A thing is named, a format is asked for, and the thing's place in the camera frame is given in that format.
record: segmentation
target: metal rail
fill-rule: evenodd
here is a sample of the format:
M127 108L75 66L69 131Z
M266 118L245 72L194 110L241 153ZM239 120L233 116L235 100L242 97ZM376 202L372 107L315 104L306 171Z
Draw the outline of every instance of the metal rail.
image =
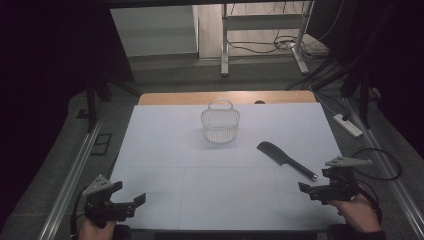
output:
M47 217L44 227L38 236L39 240L53 240L56 236L57 230L62 222L66 208L68 207L69 201L71 200L72 194L74 193L75 187L81 176L81 172L84 169L87 158L90 155L91 148L96 140L96 136L103 123L103 116L106 112L108 103L100 103L99 106L99 117L96 125L94 125L91 133L88 133L84 139L84 142L75 158L75 162L65 179L65 182L50 210L49 216Z
M366 129L358 116L358 109L352 100L344 98L343 101L348 105L352 112L352 117L356 125L362 130L364 140L368 147L381 149L376 137L371 129ZM375 164L381 170L385 177L391 177L396 174L396 169L392 166L387 155L382 153L375 153ZM399 202L402 210L405 212L412 228L414 229L418 239L424 240L424 218L414 199L400 179L390 181L389 186Z

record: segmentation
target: white device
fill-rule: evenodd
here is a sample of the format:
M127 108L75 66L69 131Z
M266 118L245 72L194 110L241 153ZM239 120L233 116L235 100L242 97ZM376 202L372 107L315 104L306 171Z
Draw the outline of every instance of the white device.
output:
M354 138L360 137L362 135L362 131L359 130L359 128L357 128L355 125L353 125L353 123L351 123L349 120L346 120L346 121L343 120L343 115L337 114L333 118L334 120L336 120L338 124L340 124L340 126L342 126L346 131L348 131L350 135L352 135Z

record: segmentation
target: wooden board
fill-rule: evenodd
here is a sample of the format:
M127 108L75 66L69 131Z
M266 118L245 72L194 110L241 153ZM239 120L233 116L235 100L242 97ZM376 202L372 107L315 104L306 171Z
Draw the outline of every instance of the wooden board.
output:
M231 91L231 92L186 92L146 93L140 97L139 105L205 105L216 98L229 99L234 104L265 103L311 103L316 102L311 91Z

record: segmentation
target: gray floor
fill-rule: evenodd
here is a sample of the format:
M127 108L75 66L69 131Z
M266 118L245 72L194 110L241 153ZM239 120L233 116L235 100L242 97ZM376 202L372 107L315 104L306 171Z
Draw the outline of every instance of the gray floor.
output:
M313 70L319 66L321 61L308 60L308 66ZM230 59L230 76L227 78L220 76L220 66L217 59L199 61L192 56L135 58L131 59L131 65L136 83L131 83L129 86L144 93L284 90L288 84L303 78L299 74L294 59L282 56ZM338 89L341 84L340 81L335 82L324 88L322 92L339 98ZM138 97L121 88L115 85L109 87L113 97L111 102L104 103L106 112L99 134L111 133L112 142L106 156L89 157L75 191L79 191L83 186L89 184L98 174L107 175L114 158L119 152L132 108L138 102ZM321 99L333 111L345 111L333 101L326 98ZM392 153L400 161L403 168L401 181L422 211L424 209L424 177L421 173L424 161L384 118L376 103L371 102L369 105L371 131L378 139L381 148ZM82 141L86 137L87 120L76 119L80 109L86 109L85 93L75 96L70 101L68 118L62 132L46 158L43 167L9 217L0 239L25 240L35 239L39 236L57 194L78 154ZM350 156L355 151L367 146L364 139L352 138L337 125L332 120L330 111L326 109L324 111L344 156ZM92 152L98 151L102 151L102 149L93 148L92 150ZM373 158L372 155L358 157ZM376 174L379 172L376 168L367 171ZM387 232L388 239L418 239L403 209L394 197L390 184L369 179L366 179L366 181L373 186L380 198L384 212L382 227ZM68 221L75 197L74 194L70 200L62 224L58 226L55 239L69 238ZM153 238L153 233L134 233L134 239ZM319 239L325 239L324 234L320 234Z

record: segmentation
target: comb teeth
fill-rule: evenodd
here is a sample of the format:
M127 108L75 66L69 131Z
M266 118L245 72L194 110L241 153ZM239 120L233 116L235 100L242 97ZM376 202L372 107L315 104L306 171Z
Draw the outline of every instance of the comb teeth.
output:
M278 165L282 165L287 161L287 155L270 142L261 142L256 148L278 163Z

